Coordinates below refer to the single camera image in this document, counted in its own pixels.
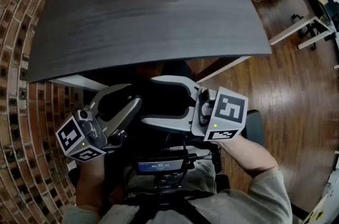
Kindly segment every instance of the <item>wooden floor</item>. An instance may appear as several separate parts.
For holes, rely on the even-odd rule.
[[[302,0],[254,3],[267,38],[291,25],[294,13],[305,15]],[[252,57],[203,83],[226,87],[249,98],[249,108],[261,112],[266,148],[278,160],[291,202],[306,211],[318,202],[339,146],[339,72],[332,41],[317,49],[297,49],[297,34],[272,47],[273,54]],[[199,72],[210,60],[191,60]],[[249,177],[224,155],[224,172],[232,188],[246,190]]]

